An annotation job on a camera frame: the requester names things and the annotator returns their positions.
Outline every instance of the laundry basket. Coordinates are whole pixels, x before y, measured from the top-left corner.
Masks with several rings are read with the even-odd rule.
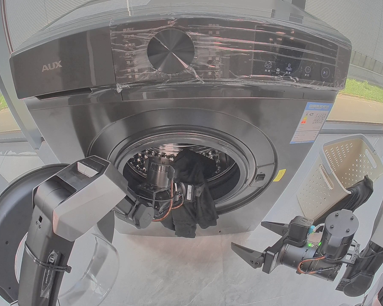
[[[322,146],[296,196],[304,215],[317,219],[350,194],[346,188],[365,175],[376,181],[382,173],[382,161],[367,138],[345,136]]]

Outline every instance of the orange wire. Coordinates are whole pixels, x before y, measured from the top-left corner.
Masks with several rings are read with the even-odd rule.
[[[301,261],[299,264],[298,264],[298,267],[296,268],[298,270],[299,273],[302,273],[302,274],[314,274],[314,273],[317,273],[317,271],[311,271],[311,272],[304,272],[301,270],[301,265],[305,262],[309,262],[309,261],[320,261],[321,259],[324,259],[325,256],[321,256],[321,257],[318,257],[318,258],[308,258],[308,259],[304,259],[303,261]]]
[[[160,221],[163,221],[164,219],[166,219],[167,216],[169,215],[170,211],[171,211],[172,206],[173,206],[173,179],[171,180],[171,185],[170,185],[170,204],[169,204],[169,208],[167,210],[167,213],[164,215],[164,217],[161,217],[160,219],[153,219],[152,221],[153,222],[160,222]]]

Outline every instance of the front-loading washing machine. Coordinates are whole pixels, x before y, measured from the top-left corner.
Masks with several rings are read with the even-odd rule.
[[[350,53],[339,32],[281,0],[97,0],[10,64],[60,162],[97,155],[137,185],[148,156],[215,160],[220,218],[197,232],[214,235],[254,230],[276,202],[344,87]],[[116,228],[173,235],[159,223]]]

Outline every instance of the control knob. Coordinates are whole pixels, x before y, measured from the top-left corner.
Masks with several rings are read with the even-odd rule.
[[[186,33],[176,28],[164,29],[150,40],[147,56],[158,71],[179,73],[192,63],[194,44]]]

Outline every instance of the black garment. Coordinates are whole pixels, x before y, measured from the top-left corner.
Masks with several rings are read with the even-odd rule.
[[[174,230],[178,237],[194,238],[197,224],[205,229],[215,226],[219,218],[206,179],[215,171],[216,162],[193,151],[183,150],[174,159],[174,169],[176,182],[205,186],[199,197],[172,210],[162,224]]]
[[[324,223],[326,217],[330,213],[340,211],[342,209],[351,210],[354,212],[359,206],[367,202],[373,193],[373,181],[366,175],[363,180],[355,183],[352,187],[347,188],[350,194],[343,198],[341,201],[332,206],[328,211],[316,219],[313,225]]]

